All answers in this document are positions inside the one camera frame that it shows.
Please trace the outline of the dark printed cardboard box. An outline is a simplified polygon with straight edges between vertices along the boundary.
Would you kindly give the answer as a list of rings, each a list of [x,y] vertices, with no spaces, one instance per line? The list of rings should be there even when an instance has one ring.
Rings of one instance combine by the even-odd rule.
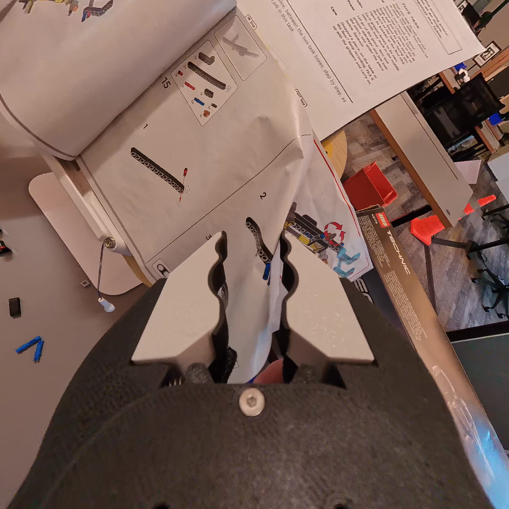
[[[382,207],[356,213],[377,276],[373,302],[404,332],[452,412],[464,449],[494,508],[508,508],[508,458]]]

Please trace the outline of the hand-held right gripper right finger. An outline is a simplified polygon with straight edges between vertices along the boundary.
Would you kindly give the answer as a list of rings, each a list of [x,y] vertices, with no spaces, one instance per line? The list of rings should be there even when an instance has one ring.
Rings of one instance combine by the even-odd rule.
[[[300,368],[319,382],[335,380],[338,364],[370,365],[375,357],[346,292],[347,279],[332,275],[295,237],[282,232],[282,300],[279,349],[283,380]]]

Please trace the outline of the lego instruction booklet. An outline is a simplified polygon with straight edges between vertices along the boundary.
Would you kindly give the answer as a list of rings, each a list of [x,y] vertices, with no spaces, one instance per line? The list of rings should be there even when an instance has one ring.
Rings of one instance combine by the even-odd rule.
[[[233,383],[268,356],[283,229],[333,277],[372,268],[304,108],[236,1],[1,1],[1,113],[146,278],[226,232]]]

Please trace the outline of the red storage bin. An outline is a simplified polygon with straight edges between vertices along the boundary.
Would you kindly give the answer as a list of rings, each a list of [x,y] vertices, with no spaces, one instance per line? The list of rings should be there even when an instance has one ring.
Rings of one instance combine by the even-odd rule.
[[[343,183],[350,203],[356,211],[375,206],[386,207],[396,200],[398,194],[380,170],[372,162]]]

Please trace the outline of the black computer monitor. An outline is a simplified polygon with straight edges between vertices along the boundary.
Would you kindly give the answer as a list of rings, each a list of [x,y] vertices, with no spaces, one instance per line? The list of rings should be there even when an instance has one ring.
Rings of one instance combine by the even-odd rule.
[[[484,121],[505,108],[482,74],[477,74],[453,94],[453,102],[467,115]]]

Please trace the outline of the white side desk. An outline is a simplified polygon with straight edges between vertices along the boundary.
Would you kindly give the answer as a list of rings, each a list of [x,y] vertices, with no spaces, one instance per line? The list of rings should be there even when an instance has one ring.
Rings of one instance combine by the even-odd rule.
[[[410,96],[403,92],[370,115],[443,226],[455,226],[473,191]]]

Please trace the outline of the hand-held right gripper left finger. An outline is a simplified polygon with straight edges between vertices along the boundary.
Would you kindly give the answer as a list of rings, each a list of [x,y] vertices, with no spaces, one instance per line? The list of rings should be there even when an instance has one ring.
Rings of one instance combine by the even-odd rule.
[[[169,274],[132,354],[134,364],[165,363],[184,373],[200,363],[214,382],[228,381],[237,353],[229,346],[226,258],[227,234],[220,231]]]

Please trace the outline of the orange traffic cone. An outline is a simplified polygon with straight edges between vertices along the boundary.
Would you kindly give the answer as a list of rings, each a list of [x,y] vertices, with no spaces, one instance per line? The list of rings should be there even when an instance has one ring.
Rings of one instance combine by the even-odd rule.
[[[445,230],[440,218],[432,214],[425,218],[414,218],[410,221],[410,232],[424,245],[431,245],[432,238]]]
[[[468,203],[466,207],[463,210],[464,215],[470,215],[471,213],[474,213],[475,211],[481,209],[482,207],[487,206],[489,203],[493,202],[497,199],[497,196],[492,194],[489,196],[486,196],[484,198],[474,200],[472,203]]]

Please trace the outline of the white printed paper sheet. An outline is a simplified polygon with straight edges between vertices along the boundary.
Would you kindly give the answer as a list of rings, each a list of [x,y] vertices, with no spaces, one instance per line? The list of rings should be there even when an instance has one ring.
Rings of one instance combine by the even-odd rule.
[[[316,137],[485,48],[454,1],[237,1]]]

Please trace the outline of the white book stand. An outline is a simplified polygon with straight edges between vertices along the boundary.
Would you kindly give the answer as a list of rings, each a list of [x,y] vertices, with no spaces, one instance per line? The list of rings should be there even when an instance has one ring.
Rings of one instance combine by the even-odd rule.
[[[288,219],[285,219],[284,228],[288,228],[289,232],[294,234],[299,241],[304,243],[315,254],[327,261],[327,257],[332,263],[332,252],[337,254],[338,249],[342,250],[344,242],[346,247],[354,247],[355,239],[358,234],[355,228],[358,226],[355,218],[355,211],[348,197],[343,194],[343,187],[339,181],[333,182],[332,177],[337,177],[332,165],[328,169],[327,165],[330,163],[328,156],[325,156],[327,151],[329,155],[332,153],[332,148],[323,148],[321,144],[316,141],[317,148],[310,161],[308,175],[303,178],[300,189],[296,190],[296,194],[291,205]],[[134,276],[131,275],[137,272],[137,278],[141,281],[145,277],[144,269],[141,267],[146,266],[146,270],[152,271],[157,274],[156,278],[167,277],[171,272],[172,265],[169,263],[169,251],[165,247],[160,253],[150,255],[148,261],[142,261],[138,264],[134,256],[134,240],[129,240],[127,235],[127,220],[124,221],[124,226],[119,229],[111,219],[115,218],[113,213],[108,214],[104,208],[104,204],[99,200],[99,195],[94,192],[90,182],[92,177],[87,173],[88,169],[81,169],[77,160],[61,160],[51,156],[49,153],[43,152],[42,154],[45,161],[51,168],[50,173],[39,175],[35,177],[29,184],[29,194],[34,199],[36,204],[41,209],[42,213],[46,216],[55,231],[58,233],[62,241],[66,244],[69,251],[73,254],[74,258],[78,261],[83,271],[86,272],[87,277],[93,285],[98,284],[98,271],[99,271],[99,250],[100,242],[106,242],[110,247],[105,250],[108,252],[116,252],[118,254],[106,255],[106,282],[102,286],[102,292],[108,295],[120,295],[125,293],[128,289],[134,288]],[[203,164],[187,162],[183,164],[185,168],[182,169],[183,176],[176,177],[169,171],[169,163],[166,163],[167,168],[154,161],[155,156],[148,156],[144,154],[139,148],[132,147],[130,149],[130,156],[143,165],[146,170],[154,173],[158,179],[166,182],[168,185],[163,185],[163,190],[166,188],[173,188],[179,194],[189,192],[189,182],[196,183],[196,188],[205,182],[205,177],[198,179],[198,171],[204,168]],[[203,208],[203,219],[200,220],[205,227],[213,222],[220,224],[220,217],[218,214],[221,207],[224,209],[221,213],[227,214],[227,210],[234,210],[232,219],[242,219],[240,212],[240,205],[231,205],[226,207],[227,194],[234,193],[233,188],[226,192],[226,184],[232,184],[232,177],[227,176],[226,163],[225,168],[220,163],[219,170],[216,171],[216,177],[212,177],[212,184],[215,184],[215,194],[212,198],[217,203],[211,203],[210,213],[205,216],[205,208]],[[188,169],[196,177],[190,179],[184,185],[184,174],[187,174]],[[204,184],[206,190],[212,190],[212,184]],[[205,199],[199,200],[199,205],[203,202],[205,206]],[[264,272],[264,278],[270,283],[270,259],[272,252],[268,253],[268,258],[262,254],[261,249],[265,249],[263,243],[262,233],[260,233],[261,219],[258,221],[258,226],[255,225],[254,220],[246,219],[246,226],[253,232],[258,247],[259,255],[262,257],[263,262],[268,263],[268,269]]]

